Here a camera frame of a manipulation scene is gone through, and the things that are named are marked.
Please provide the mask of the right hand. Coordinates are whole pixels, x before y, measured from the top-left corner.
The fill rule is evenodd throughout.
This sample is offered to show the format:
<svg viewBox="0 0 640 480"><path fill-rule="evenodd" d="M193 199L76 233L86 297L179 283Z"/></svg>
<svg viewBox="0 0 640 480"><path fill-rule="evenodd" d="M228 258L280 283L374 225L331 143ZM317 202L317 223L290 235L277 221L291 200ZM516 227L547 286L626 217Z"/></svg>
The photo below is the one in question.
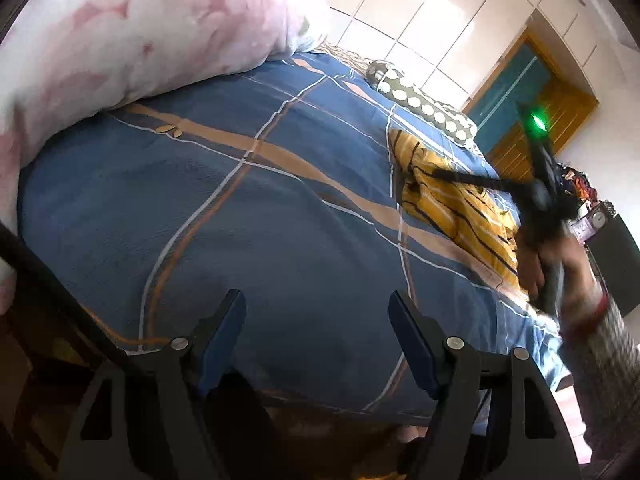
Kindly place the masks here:
<svg viewBox="0 0 640 480"><path fill-rule="evenodd" d="M591 269L585 248L569 229L563 228L555 237L538 242L530 226L516 233L518 281L530 300L548 292L548 278L556 268L564 270L560 288L558 318L561 330L575 328L597 313L603 297L600 282Z"/></svg>

